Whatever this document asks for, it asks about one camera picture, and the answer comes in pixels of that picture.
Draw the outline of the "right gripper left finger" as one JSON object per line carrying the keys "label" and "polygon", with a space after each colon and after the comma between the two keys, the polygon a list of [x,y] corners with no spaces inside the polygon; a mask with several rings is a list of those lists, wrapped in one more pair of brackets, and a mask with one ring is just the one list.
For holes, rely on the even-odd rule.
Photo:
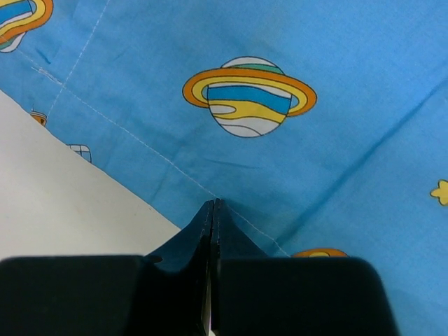
{"label": "right gripper left finger", "polygon": [[207,335],[214,203],[148,255],[1,261],[2,335]]}

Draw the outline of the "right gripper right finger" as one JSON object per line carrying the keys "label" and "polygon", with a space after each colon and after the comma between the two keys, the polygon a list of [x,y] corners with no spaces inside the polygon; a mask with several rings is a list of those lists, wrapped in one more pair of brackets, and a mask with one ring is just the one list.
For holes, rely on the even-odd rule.
{"label": "right gripper right finger", "polygon": [[382,280],[348,256],[273,258],[214,202],[211,328],[217,335],[397,335]]}

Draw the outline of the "blue space-print cloth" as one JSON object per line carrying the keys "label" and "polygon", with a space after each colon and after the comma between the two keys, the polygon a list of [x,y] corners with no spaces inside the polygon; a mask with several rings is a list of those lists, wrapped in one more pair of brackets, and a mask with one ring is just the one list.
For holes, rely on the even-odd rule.
{"label": "blue space-print cloth", "polygon": [[222,198],[447,334],[446,1],[2,1],[1,90],[173,224]]}

